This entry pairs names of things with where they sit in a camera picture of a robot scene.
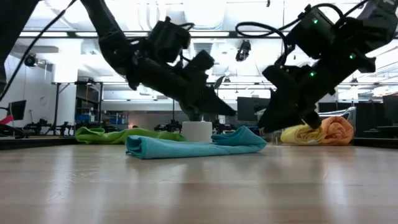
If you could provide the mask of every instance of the orange towel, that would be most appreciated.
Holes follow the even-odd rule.
[[[322,121],[325,138],[323,144],[348,144],[354,136],[353,126],[341,116],[332,116]]]

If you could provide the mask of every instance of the teal towel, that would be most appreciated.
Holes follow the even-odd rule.
[[[267,142],[242,126],[229,134],[216,134],[213,143],[177,142],[145,136],[129,136],[126,154],[140,159],[223,156],[258,152]]]

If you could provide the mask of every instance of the red object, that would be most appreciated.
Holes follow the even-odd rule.
[[[13,120],[14,120],[14,118],[11,115],[8,115],[8,116],[6,116],[6,118],[4,118],[0,121],[0,124],[8,124]]]

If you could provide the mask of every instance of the wooden table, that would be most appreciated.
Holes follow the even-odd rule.
[[[2,223],[398,223],[398,151],[267,146],[142,161],[124,146],[0,151]]]

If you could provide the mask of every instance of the white cup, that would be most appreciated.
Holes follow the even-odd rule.
[[[213,142],[213,124],[207,121],[184,121],[181,134],[187,141]]]

